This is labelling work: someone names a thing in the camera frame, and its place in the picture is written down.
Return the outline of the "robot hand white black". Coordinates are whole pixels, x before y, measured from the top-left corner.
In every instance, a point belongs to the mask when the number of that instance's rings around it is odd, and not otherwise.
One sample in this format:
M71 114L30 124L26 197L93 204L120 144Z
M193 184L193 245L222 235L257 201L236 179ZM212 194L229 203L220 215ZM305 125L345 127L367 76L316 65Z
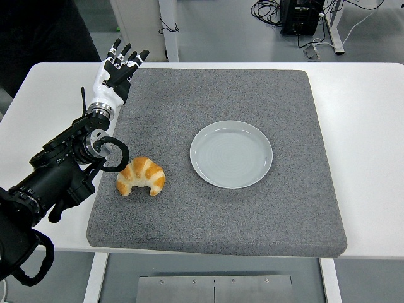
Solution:
M131 44L128 43L118 53L117 49L120 43L120 39L116 39L113 43L107 57L100 64L93 84L95 98L92 103L109 104L113 109L126 103L131 87L131 78L150 53L149 50L143 50L140 53L134 51L126 57L131 49Z

